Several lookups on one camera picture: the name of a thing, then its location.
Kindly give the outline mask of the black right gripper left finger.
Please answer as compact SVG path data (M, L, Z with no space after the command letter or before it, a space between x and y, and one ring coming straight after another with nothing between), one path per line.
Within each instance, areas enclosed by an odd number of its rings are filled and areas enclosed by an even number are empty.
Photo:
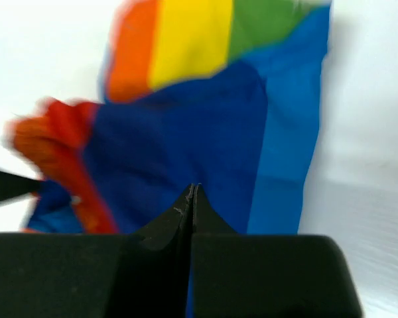
M193 195L130 235L0 233L0 317L184 317Z

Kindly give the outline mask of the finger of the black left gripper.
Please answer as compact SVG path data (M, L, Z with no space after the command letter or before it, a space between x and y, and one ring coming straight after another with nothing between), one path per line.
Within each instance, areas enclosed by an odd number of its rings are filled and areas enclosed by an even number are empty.
M41 176L30 178L0 170L0 205L36 197L42 189L42 183Z

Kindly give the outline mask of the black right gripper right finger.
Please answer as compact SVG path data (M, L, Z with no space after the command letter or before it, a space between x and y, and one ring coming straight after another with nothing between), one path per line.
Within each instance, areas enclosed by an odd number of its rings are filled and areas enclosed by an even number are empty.
M361 317L346 259L318 235L242 235L201 186L193 203L195 317Z

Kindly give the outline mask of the rainbow striped shorts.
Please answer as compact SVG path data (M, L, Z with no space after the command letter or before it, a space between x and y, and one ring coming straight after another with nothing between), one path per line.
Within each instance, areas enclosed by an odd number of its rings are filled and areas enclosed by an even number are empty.
M295 234L320 120L330 5L130 1L103 101L13 125L42 172L25 229L132 233L189 184L239 233Z

